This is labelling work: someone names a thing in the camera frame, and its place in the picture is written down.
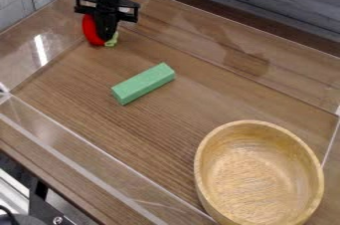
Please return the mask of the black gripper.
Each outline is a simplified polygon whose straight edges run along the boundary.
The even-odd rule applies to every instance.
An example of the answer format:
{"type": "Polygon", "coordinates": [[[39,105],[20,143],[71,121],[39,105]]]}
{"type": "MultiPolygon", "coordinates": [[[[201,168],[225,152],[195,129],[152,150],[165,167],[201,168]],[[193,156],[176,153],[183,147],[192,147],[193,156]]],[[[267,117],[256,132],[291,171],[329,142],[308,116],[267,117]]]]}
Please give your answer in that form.
{"type": "Polygon", "coordinates": [[[75,12],[95,16],[97,35],[101,40],[108,41],[116,33],[117,21],[139,21],[140,7],[131,0],[76,0],[75,12]],[[108,16],[107,27],[104,16],[108,16]]]}

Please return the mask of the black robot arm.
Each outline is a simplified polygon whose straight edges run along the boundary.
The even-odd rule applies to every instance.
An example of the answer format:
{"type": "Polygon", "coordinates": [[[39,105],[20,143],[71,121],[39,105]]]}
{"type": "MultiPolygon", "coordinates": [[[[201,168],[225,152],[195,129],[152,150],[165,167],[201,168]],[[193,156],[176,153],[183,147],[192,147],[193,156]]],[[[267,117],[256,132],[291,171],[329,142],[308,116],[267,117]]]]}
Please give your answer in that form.
{"type": "Polygon", "coordinates": [[[140,4],[132,0],[76,0],[75,12],[83,14],[88,42],[105,46],[117,34],[121,21],[139,22],[140,4]]]}

